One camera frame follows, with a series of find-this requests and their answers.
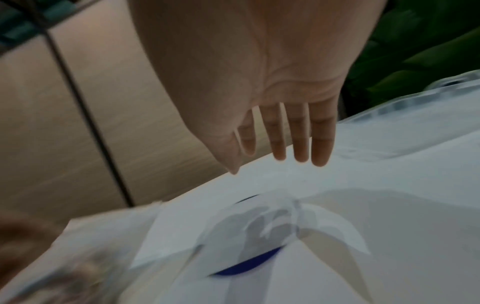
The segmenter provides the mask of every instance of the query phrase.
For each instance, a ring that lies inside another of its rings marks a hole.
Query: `plastic bag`
[[[61,236],[0,291],[0,304],[115,302],[156,215],[149,210]]]

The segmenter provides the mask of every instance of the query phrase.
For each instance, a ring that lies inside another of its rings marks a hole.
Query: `black grout line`
[[[30,13],[26,11],[23,7],[17,5],[16,3],[13,3],[11,0],[0,0],[0,2],[3,2],[6,5],[10,6],[11,8],[16,9],[21,13],[23,13],[25,17],[38,28],[38,30],[40,31],[40,34],[43,35],[43,37],[45,38],[46,44],[48,45],[48,49],[50,50],[55,60],[55,63],[58,65],[58,68],[60,69],[60,72],[64,80],[66,81],[67,87],[70,90],[70,93],[72,94],[73,99],[75,100],[75,103],[78,106],[81,116],[83,117],[91,135],[93,136],[96,146],[100,150],[100,153],[108,167],[108,170],[110,171],[110,174],[114,179],[114,182],[116,183],[118,189],[120,190],[120,193],[123,197],[123,200],[125,201],[125,204],[128,207],[134,207],[135,204],[132,199],[132,196],[130,195],[130,192],[120,174],[120,171],[118,170],[115,164],[115,161],[112,158],[112,154],[110,153],[107,145],[105,144],[105,140],[103,139],[102,134],[99,131],[99,128],[95,123],[95,120],[93,119],[92,114],[80,90],[78,89],[78,85],[74,81],[72,73],[70,72],[68,66],[66,65],[62,55],[60,54],[59,48],[55,43],[54,39],[50,36],[47,29],[43,27],[41,24],[39,24],[39,22],[37,22],[37,20],[35,20],[35,18],[33,18],[30,15]]]

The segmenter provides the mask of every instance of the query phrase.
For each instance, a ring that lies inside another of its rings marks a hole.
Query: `palm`
[[[149,59],[187,127],[231,172],[255,152],[251,109],[285,158],[280,103],[295,158],[322,166],[333,148],[345,76],[385,0],[132,0]]]

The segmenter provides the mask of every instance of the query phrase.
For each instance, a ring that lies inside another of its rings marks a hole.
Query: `blurred hand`
[[[386,0],[130,0],[144,49],[188,129],[230,172],[253,155],[259,106],[273,155],[327,163],[345,77]]]
[[[42,255],[60,233],[48,223],[0,210],[0,288]]]

